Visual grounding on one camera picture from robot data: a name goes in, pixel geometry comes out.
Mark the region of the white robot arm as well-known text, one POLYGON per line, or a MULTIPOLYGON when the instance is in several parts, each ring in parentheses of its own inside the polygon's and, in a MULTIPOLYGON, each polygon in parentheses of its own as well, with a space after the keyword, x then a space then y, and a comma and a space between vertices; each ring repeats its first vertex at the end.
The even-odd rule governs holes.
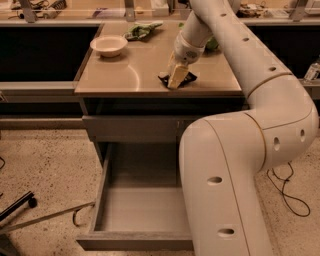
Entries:
POLYGON ((254 176, 302 154, 317 109, 291 71, 236 16, 236 0, 190 0, 169 61, 177 88, 215 38, 249 105, 201 118, 184 131, 179 165, 196 256, 273 256, 254 176))

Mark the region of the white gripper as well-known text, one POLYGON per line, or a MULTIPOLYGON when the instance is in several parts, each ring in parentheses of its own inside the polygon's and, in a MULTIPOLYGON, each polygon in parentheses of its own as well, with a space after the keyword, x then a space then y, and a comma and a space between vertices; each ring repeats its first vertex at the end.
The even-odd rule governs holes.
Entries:
POLYGON ((178 33, 167 65, 169 89, 177 89, 180 86, 188 74, 187 66, 197 62, 203 52, 204 47, 194 46, 186 40, 182 31, 178 33))

